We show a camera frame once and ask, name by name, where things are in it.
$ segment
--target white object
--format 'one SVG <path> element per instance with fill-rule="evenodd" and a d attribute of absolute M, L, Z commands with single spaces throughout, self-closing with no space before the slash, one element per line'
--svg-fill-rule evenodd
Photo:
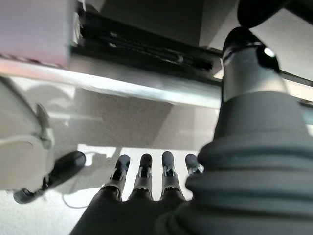
<path fill-rule="evenodd" d="M 35 113 L 0 77 L 0 189 L 36 191 L 54 167 L 53 133 L 43 106 Z"/>

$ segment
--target floor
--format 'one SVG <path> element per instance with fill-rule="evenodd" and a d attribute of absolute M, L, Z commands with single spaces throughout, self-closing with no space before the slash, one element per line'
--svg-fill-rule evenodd
<path fill-rule="evenodd" d="M 216 110 L 98 94 L 23 78 L 14 82 L 32 106 L 40 102 L 47 108 L 56 140 L 55 157 L 78 149 L 86 153 L 87 162 L 76 177 L 30 204 L 19 205 L 12 194 L 0 191 L 0 235 L 67 235 L 108 180 L 121 154 L 131 157 L 123 200 L 132 191 L 143 153 L 153 157 L 153 198 L 159 199 L 165 150 L 174 154 L 184 196 L 192 197 L 184 187 L 184 158 L 212 140 Z"/>

